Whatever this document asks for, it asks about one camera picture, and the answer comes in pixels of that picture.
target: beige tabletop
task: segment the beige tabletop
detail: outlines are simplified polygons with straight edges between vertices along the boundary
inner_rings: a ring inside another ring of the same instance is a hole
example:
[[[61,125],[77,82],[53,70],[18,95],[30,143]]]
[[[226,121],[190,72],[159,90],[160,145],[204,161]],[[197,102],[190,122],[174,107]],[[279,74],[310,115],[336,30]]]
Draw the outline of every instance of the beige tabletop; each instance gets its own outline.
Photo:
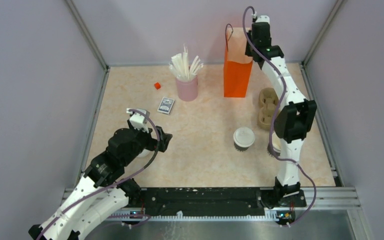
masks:
[[[287,66],[307,96],[299,65]],[[156,82],[161,84],[159,90],[154,88]],[[141,108],[151,113],[157,126],[173,134],[167,151],[158,153],[134,178],[141,187],[271,187],[280,163],[267,153],[268,131],[257,126],[259,92],[271,86],[254,65],[246,97],[225,98],[223,65],[206,65],[198,75],[198,97],[184,102],[177,96],[168,66],[111,67],[87,164],[105,150],[117,129],[128,128],[126,108]],[[175,99],[170,115],[157,112],[163,97]],[[240,127],[255,133],[255,143],[245,152],[234,147],[233,133]],[[126,174],[143,167],[150,157],[136,158],[126,167]],[[304,142],[301,165],[317,186],[335,185],[315,123]],[[300,181],[302,186],[311,186],[302,174]]]

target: orange paper bag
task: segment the orange paper bag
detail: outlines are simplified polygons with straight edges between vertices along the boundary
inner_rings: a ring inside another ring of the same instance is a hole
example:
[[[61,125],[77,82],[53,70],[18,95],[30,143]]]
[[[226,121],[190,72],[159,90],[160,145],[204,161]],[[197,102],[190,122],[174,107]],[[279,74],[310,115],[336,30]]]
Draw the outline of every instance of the orange paper bag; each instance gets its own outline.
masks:
[[[247,39],[242,27],[232,27],[226,32],[226,48],[224,50],[224,97],[244,98],[247,95],[253,58],[245,55]]]

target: metal floor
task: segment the metal floor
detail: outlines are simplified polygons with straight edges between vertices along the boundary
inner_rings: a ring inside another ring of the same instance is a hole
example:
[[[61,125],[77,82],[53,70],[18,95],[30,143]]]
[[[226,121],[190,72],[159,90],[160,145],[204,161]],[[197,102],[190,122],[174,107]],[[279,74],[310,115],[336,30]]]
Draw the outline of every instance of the metal floor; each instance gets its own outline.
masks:
[[[150,221],[129,230],[105,221],[87,240],[354,240],[346,210],[310,211],[291,228],[274,222]]]

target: pink cup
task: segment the pink cup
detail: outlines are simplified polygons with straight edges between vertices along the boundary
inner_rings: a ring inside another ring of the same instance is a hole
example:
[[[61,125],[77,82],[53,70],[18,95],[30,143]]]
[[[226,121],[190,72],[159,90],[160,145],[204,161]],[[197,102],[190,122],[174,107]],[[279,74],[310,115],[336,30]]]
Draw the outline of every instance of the pink cup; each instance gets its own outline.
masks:
[[[185,102],[190,102],[198,97],[198,76],[189,82],[179,81],[176,78],[176,87],[178,97]]]

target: cable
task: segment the cable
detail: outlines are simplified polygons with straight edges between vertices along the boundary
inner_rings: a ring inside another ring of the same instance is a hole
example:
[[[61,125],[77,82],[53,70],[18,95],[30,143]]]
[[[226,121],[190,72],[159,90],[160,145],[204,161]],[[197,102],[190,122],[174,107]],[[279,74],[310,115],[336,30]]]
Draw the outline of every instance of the cable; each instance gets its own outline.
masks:
[[[262,199],[261,199],[259,202],[261,203],[261,205],[262,205],[263,207],[265,207],[265,208],[267,208],[267,209],[273,209],[273,207],[268,207],[268,206],[266,206],[266,205],[264,204],[264,202],[263,202]]]
[[[226,39],[226,49],[227,51],[229,52],[229,44],[228,44],[228,41],[231,39],[232,35],[233,35],[233,27],[230,23],[226,24],[226,28],[224,29],[224,34],[226,35],[226,32],[228,31],[228,26],[230,26],[230,28],[232,29],[232,32],[230,33],[230,37],[228,39],[228,36],[224,36],[224,39]]]
[[[245,8],[245,11],[243,12],[243,16],[242,16],[242,29],[243,29],[243,33],[245,34],[245,37],[246,37],[246,40],[248,41],[249,45],[251,46],[251,48],[260,56],[262,57],[262,59],[264,59],[264,61],[266,61],[273,69],[274,71],[280,76],[280,80],[282,81],[282,84],[283,84],[283,92],[282,92],[282,95],[280,96],[279,98],[279,102],[277,103],[276,105],[276,108],[274,109],[274,114],[273,116],[277,116],[278,115],[278,112],[279,112],[279,109],[281,107],[281,103],[282,103],[282,100],[284,99],[285,97],[285,94],[286,94],[286,91],[287,91],[287,87],[286,87],[286,81],[285,81],[285,78],[282,76],[282,73],[281,71],[267,58],[265,57],[257,48],[256,46],[254,46],[254,44],[252,43],[251,39],[248,37],[248,34],[247,34],[247,30],[245,28],[245,17],[247,16],[247,12],[249,9],[252,9],[252,14],[255,14],[256,11],[254,9],[254,7],[252,6],[248,6],[247,8]],[[273,149],[273,140],[272,140],[272,134],[273,134],[273,129],[274,129],[274,124],[275,124],[275,117],[273,117],[271,119],[271,123],[270,123],[270,132],[269,132],[269,136],[268,136],[268,144],[271,148],[271,150],[274,152],[274,149]],[[316,194],[317,194],[317,189],[316,189],[316,184],[315,182],[313,181],[313,179],[308,176],[306,174],[306,172],[304,171],[304,169],[301,167],[300,164],[297,163],[297,161],[295,161],[294,159],[291,159],[291,158],[280,158],[278,157],[276,154],[274,155],[274,157],[279,160],[279,161],[282,161],[282,162],[291,162],[293,164],[295,164],[298,169],[301,171],[301,173],[311,182],[312,184],[312,187],[314,189],[314,197],[312,198],[312,201],[310,203],[310,205],[308,206],[308,208],[304,211],[304,213],[299,216],[293,223],[291,223],[290,225],[294,225],[296,223],[298,223],[309,211],[310,209],[314,206],[314,203],[316,201]]]
[[[142,207],[140,208],[140,214],[144,214],[145,202],[143,199],[141,199],[141,201],[142,201]]]
[[[106,186],[104,188],[101,188],[99,190],[96,190],[86,196],[84,196],[83,198],[73,202],[71,205],[69,205],[66,209],[64,209],[61,213],[62,214],[65,214],[66,212],[68,212],[71,208],[73,208],[74,206],[76,206],[77,204],[83,202],[84,200],[90,198],[90,197],[93,197],[97,194],[100,194],[104,191],[106,191],[107,189],[110,189],[110,188],[114,188],[122,183],[124,183],[125,181],[133,178],[134,176],[140,174],[143,170],[145,170],[155,159],[155,157],[157,156],[157,153],[158,153],[158,149],[160,148],[160,140],[161,140],[161,137],[160,137],[160,133],[157,131],[157,127],[155,126],[154,122],[146,115],[144,114],[143,112],[141,111],[138,111],[136,109],[130,109],[130,111],[132,111],[133,113],[137,113],[139,115],[142,115],[152,126],[153,130],[155,131],[155,134],[156,134],[156,140],[157,140],[157,144],[156,144],[156,148],[155,148],[155,151],[153,152],[153,155],[151,157],[151,159],[148,161],[148,163],[142,167],[141,169],[139,169],[138,171],[136,171],[135,173],[129,175],[128,177],[126,178],[123,178],[109,186]],[[56,216],[41,232],[40,234],[37,236],[36,240],[40,240],[41,237],[46,233],[46,231],[59,219],[60,217],[59,216]]]

